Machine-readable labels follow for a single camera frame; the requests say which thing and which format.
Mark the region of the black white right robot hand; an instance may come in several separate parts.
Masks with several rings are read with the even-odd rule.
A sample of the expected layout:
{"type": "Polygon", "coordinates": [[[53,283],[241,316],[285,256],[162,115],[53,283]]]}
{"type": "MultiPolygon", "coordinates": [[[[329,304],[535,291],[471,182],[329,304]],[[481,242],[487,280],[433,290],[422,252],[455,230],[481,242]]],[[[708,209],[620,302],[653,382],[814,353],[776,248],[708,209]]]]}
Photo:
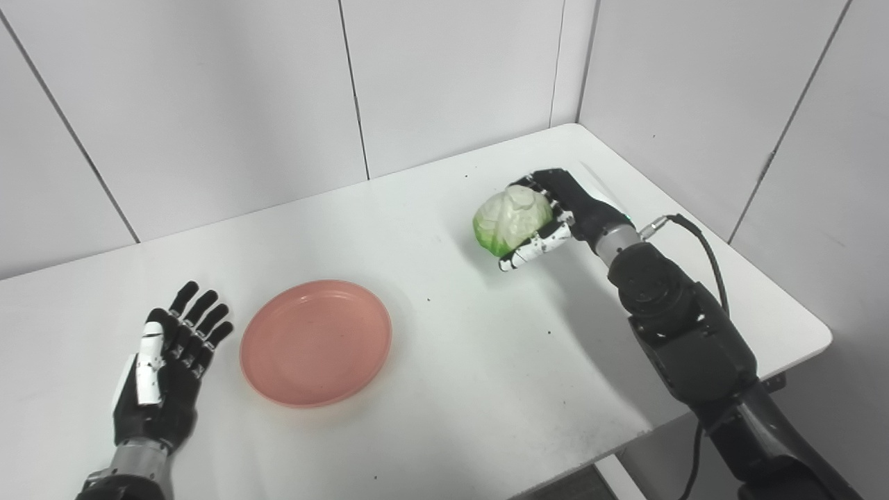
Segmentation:
{"type": "Polygon", "coordinates": [[[631,219],[609,202],[590,195],[565,169],[543,169],[521,177],[508,189],[522,186],[549,204],[551,216],[515,248],[499,257],[499,268],[509,272],[552,252],[568,240],[588,244],[608,268],[620,253],[642,238],[631,219]]]}

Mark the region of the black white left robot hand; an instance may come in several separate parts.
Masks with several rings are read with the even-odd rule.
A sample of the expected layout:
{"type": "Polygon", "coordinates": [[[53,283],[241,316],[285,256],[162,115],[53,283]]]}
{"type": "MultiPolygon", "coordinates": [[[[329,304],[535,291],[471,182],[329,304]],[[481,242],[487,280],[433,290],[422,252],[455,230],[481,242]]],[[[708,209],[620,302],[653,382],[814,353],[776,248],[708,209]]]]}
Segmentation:
{"type": "Polygon", "coordinates": [[[167,308],[150,311],[113,410],[115,445],[151,440],[168,452],[192,434],[203,377],[234,330],[213,289],[188,281],[167,308]]]}

